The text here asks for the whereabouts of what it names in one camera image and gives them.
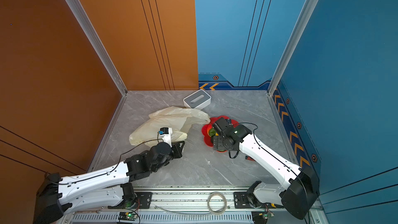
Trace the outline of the cream plastic bag orange prints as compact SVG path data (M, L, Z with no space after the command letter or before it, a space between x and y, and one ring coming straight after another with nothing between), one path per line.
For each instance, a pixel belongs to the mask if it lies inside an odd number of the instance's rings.
M209 115L201 110L172 106L150 114L149 120L130 134L129 142L133 146L144 141L153 145L161 128L172 129L172 142L184 141L193 124L208 123Z

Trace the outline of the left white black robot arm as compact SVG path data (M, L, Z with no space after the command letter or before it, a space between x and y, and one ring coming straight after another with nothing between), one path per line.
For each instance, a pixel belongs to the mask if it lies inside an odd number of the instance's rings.
M114 166L87 174L65 177L59 173L46 174L36 194L33 222L51 224L65 214L101 206L132 206L136 195L131 183L181 158L184 145L184 141L160 142Z

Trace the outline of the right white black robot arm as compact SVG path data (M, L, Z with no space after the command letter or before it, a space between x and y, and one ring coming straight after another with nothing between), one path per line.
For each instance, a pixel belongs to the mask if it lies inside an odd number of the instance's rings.
M320 180L314 169L288 161L261 142L244 123L233 124L221 117L212 127L216 132L211 138L215 150L243 153L278 181L277 186L268 186L262 181L253 183L246 192L252 207L264 208L267 203L273 203L283 206L297 219L306 218L320 195Z

